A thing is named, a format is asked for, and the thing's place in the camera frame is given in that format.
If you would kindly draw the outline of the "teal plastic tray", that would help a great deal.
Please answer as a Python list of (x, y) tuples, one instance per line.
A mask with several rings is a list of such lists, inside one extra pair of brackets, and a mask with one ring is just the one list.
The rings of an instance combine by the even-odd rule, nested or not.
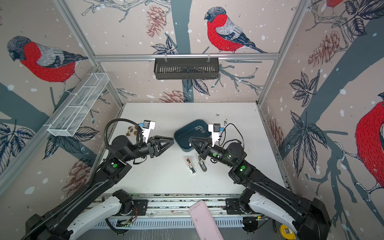
[[(195, 127), (202, 126), (205, 128), (206, 132), (202, 133), (201, 131), (196, 131)], [(198, 138), (209, 138), (211, 133), (208, 131), (208, 124), (203, 120), (195, 120), (184, 127), (178, 129), (174, 133), (174, 140), (178, 144), (178, 146), (184, 152), (190, 152), (194, 148), (190, 146), (189, 138), (190, 137), (198, 137)]]

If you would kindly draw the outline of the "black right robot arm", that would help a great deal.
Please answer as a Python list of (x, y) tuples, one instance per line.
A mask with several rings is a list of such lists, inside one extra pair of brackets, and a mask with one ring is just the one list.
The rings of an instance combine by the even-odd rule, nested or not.
[(274, 182), (246, 161), (246, 152), (239, 140), (230, 140), (228, 147), (220, 146), (221, 134), (210, 138), (190, 137), (190, 145), (202, 159), (210, 158), (230, 167), (228, 173), (234, 184), (245, 190), (239, 197), (242, 212), (265, 215), (287, 226), (300, 240), (326, 240), (331, 219), (325, 204), (314, 198), (296, 195)]

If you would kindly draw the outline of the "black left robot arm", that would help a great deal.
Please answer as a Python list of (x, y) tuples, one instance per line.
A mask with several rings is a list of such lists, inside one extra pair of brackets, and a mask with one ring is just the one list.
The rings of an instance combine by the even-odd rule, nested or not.
[(144, 121), (137, 125), (136, 144), (127, 136), (120, 135), (108, 142), (110, 125), (118, 122), (115, 119), (107, 123), (104, 130), (104, 141), (109, 151), (107, 158), (95, 169), (88, 182), (72, 196), (43, 216), (33, 215), (26, 221), (24, 240), (76, 240), (96, 224), (116, 214), (138, 214), (132, 197), (124, 190), (113, 193), (106, 201), (86, 210), (106, 190), (116, 185), (137, 165), (136, 159), (154, 158), (163, 154), (174, 144), (170, 137), (149, 137), (154, 123)]

